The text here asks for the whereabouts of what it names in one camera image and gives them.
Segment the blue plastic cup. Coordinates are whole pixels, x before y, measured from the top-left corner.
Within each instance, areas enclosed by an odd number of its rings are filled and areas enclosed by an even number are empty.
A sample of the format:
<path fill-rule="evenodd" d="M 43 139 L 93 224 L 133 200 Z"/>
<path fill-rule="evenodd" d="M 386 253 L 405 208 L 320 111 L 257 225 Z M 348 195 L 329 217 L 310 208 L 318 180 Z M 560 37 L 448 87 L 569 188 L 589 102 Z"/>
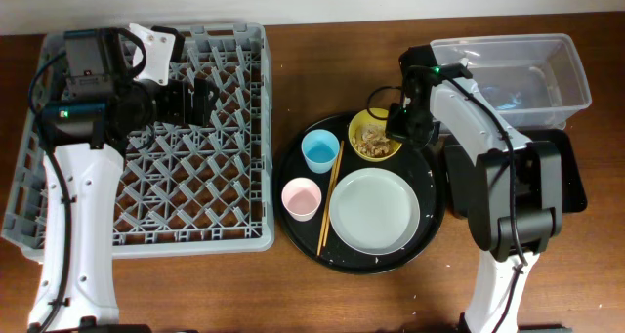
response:
<path fill-rule="evenodd" d="M 301 150 L 309 169 L 324 174 L 332 169 L 340 151 L 340 143 L 332 132 L 316 129 L 304 136 Z"/>

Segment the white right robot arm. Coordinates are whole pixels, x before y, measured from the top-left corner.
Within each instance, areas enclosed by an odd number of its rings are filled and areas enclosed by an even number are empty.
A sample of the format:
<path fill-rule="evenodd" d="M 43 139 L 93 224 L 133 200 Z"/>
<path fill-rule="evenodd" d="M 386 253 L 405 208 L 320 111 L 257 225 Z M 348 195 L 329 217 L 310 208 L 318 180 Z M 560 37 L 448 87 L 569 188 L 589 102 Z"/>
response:
<path fill-rule="evenodd" d="M 400 101 L 390 107 L 387 136 L 423 148 L 442 123 L 473 168 L 466 218 L 479 269 L 461 322 L 470 332 L 516 332 L 528 275 L 563 228 L 561 154 L 509 124 L 464 64 L 438 63 L 429 45 L 408 48 L 398 62 Z"/>

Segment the pink plastic cup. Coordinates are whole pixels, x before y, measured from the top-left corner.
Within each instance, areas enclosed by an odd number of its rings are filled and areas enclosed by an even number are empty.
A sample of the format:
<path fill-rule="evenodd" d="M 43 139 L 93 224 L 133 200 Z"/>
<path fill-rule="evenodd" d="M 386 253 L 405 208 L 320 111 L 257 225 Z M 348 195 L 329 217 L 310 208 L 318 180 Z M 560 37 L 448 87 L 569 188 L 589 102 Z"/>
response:
<path fill-rule="evenodd" d="M 320 187 L 308 178 L 290 180 L 281 193 L 282 205 L 299 222 L 309 221 L 318 210 L 321 200 Z"/>

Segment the food scraps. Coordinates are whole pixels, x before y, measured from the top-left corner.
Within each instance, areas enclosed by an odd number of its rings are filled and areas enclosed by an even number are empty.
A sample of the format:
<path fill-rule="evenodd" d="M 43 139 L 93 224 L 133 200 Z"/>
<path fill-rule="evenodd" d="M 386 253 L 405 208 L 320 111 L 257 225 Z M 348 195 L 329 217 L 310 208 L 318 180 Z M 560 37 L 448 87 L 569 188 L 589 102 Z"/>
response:
<path fill-rule="evenodd" d="M 380 125 L 360 126 L 352 137 L 352 143 L 357 152 L 370 158 L 386 157 L 392 152 L 391 141 Z"/>

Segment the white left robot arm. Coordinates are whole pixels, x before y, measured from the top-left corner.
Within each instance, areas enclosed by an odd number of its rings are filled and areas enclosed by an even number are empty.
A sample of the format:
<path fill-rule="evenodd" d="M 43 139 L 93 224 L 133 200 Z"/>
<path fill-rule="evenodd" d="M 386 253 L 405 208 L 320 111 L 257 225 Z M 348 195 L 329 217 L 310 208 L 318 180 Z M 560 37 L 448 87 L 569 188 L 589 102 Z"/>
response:
<path fill-rule="evenodd" d="M 44 150 L 47 217 L 32 332 L 121 332 L 112 278 L 114 201 L 132 132 L 205 126 L 220 96 L 169 76 L 184 36 L 137 24 L 67 32 L 49 99 L 30 110 Z"/>

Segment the yellow bowl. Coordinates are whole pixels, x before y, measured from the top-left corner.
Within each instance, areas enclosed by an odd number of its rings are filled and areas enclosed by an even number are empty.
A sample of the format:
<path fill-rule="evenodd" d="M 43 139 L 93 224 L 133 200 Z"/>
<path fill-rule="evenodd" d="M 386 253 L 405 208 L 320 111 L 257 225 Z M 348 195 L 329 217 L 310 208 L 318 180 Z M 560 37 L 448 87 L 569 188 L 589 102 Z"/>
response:
<path fill-rule="evenodd" d="M 354 150 L 354 152 L 361 157 L 362 159 L 369 161 L 369 162 L 382 162 L 384 160 L 389 159 L 390 157 L 394 156 L 395 154 L 397 154 L 401 148 L 401 143 L 391 140 L 391 146 L 392 146 L 392 152 L 386 156 L 386 157 L 382 157 L 382 158 L 370 158 L 370 157 L 366 157 L 362 154 L 360 154 L 359 152 L 357 152 L 354 148 L 354 145 L 352 143 L 352 137 L 355 133 L 355 131 L 362 125 L 365 124 L 374 124 L 374 125 L 380 125 L 384 128 L 386 128 L 386 123 L 387 120 L 386 118 L 388 117 L 389 112 L 385 109 L 382 108 L 370 108 L 369 110 L 363 110 L 361 112 L 359 112 L 351 121 L 349 127 L 348 127 L 348 138 L 350 141 L 350 144 Z"/>

